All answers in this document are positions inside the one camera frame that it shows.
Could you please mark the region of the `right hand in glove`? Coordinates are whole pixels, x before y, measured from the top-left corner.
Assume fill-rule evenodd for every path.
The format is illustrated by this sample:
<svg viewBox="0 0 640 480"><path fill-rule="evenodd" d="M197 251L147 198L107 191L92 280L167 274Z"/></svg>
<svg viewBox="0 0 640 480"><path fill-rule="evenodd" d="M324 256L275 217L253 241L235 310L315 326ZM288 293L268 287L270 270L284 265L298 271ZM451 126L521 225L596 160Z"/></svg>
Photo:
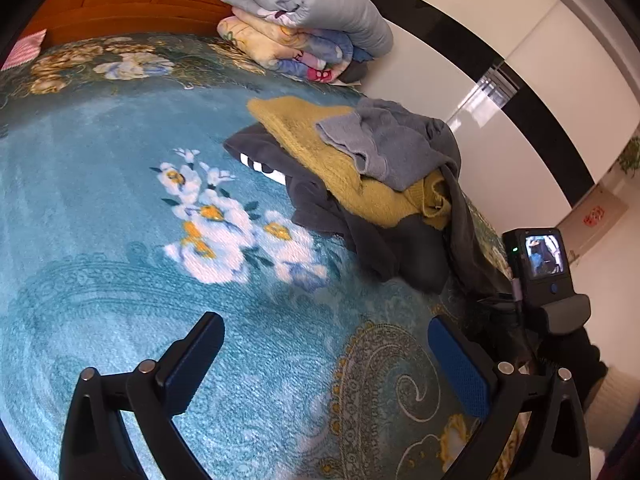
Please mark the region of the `right hand in glove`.
<svg viewBox="0 0 640 480"><path fill-rule="evenodd" d="M585 411L598 393L608 367L601 360L600 349L591 342L584 328L575 333L570 351L572 365L567 368L573 374L580 403Z"/></svg>

